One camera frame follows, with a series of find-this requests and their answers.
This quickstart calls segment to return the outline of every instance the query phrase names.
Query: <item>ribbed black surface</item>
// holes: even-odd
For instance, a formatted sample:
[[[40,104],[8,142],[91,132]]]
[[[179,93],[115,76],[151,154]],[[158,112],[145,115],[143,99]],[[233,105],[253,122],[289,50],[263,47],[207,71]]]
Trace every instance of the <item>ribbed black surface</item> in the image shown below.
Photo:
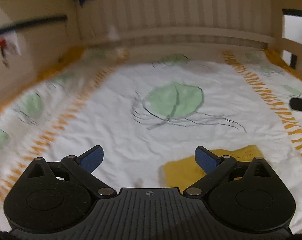
[[[242,233],[218,222],[198,199],[183,197],[176,188],[124,188],[112,199],[99,200],[88,217],[67,230],[29,234],[14,230],[24,240],[282,240],[282,229],[268,234]]]

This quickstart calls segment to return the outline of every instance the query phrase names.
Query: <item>blue gripper pad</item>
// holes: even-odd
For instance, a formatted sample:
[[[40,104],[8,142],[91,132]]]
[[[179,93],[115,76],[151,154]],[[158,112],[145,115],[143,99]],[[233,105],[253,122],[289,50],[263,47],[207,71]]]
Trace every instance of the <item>blue gripper pad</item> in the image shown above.
[[[92,173],[102,161],[103,148],[99,145],[94,146],[77,158],[77,163],[89,173]]]
[[[221,158],[206,148],[199,146],[195,149],[195,162],[205,173],[212,172],[220,163]]]

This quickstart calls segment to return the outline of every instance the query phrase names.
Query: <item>beige wall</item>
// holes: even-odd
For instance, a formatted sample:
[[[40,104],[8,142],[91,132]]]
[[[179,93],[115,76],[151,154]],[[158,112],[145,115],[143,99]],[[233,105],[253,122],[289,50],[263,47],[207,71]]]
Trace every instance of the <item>beige wall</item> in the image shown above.
[[[271,35],[270,0],[89,0],[77,6],[81,37],[94,40],[114,25],[119,32],[155,27],[201,26]],[[214,42],[261,47],[237,38],[186,36],[140,38],[132,45],[152,42]]]
[[[79,43],[75,3],[72,0],[0,0],[0,27],[18,21],[66,14],[67,22],[44,24],[17,31],[21,56],[0,53],[0,103],[31,82],[40,70],[53,64]]]
[[[296,69],[302,74],[302,45],[282,38],[282,9],[302,10],[302,0],[272,0],[272,36],[276,39],[273,47],[280,52],[287,50],[297,55]]]

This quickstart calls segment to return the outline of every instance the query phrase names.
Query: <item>white fabric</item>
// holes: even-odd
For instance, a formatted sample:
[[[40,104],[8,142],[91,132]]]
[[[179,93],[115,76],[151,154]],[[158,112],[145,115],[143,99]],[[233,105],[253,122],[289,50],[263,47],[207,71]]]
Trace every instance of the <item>white fabric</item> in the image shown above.
[[[265,76],[256,71],[260,65],[246,66],[260,75],[285,103],[289,95],[281,85],[298,86],[302,91],[302,83],[286,73]],[[188,119],[206,123],[212,118],[210,115],[224,116],[239,125],[227,126],[228,121],[224,120],[222,124],[193,126],[192,121],[183,119],[149,129],[150,125],[137,122],[131,113],[133,103],[137,102],[135,98],[138,95],[145,98],[154,88],[171,82],[203,90],[204,104],[198,110],[203,114]],[[294,115],[302,123],[302,113]],[[161,122],[157,118],[151,121]],[[290,227],[293,232],[301,230],[302,157],[294,149],[280,118],[230,65],[189,61],[183,66],[120,66],[93,92],[77,119],[70,121],[43,157],[57,161],[101,145],[104,160],[93,175],[119,191],[121,187],[165,187],[163,165],[193,155],[199,145],[237,150],[251,144],[259,147],[293,194],[297,208]],[[0,211],[0,229],[8,229],[3,211]]]

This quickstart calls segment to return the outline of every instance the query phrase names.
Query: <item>orange fabric edge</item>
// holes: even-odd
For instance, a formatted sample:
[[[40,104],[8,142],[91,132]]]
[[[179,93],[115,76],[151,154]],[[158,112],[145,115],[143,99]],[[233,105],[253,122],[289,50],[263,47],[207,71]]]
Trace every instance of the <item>orange fabric edge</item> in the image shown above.
[[[7,99],[3,103],[0,104],[0,115],[3,113],[3,111],[8,107],[9,104],[11,104],[19,95],[21,95],[24,91],[27,89],[30,89],[40,83],[43,80],[47,80],[54,75],[61,72],[65,67],[67,67],[70,63],[75,62],[79,60],[83,54],[83,51],[85,50],[84,47],[72,47],[66,51],[66,53],[63,55],[60,62],[50,65],[44,68],[38,76],[32,80],[29,84],[24,85],[17,89],[17,92],[14,96]]]
[[[266,54],[268,60],[281,68],[283,68],[285,71],[287,71],[292,76],[296,77],[300,81],[302,81],[302,75],[299,74],[295,69],[289,67],[287,63],[283,61],[283,59],[280,56],[280,53],[273,50],[273,49],[265,49],[264,53]]]

